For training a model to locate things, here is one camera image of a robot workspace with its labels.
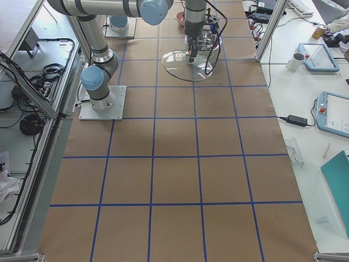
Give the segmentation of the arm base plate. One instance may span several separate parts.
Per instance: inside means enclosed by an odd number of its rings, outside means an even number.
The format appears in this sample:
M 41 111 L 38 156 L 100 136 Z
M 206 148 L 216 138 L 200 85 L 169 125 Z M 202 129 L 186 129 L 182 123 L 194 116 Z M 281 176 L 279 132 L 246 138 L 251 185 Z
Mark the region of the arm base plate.
M 81 104 L 79 120 L 121 120 L 125 104 L 126 86 L 109 86 L 109 95 L 102 100 L 91 100 L 86 92 Z
M 125 16 L 108 16 L 103 25 L 105 38 L 134 39 L 136 18 Z

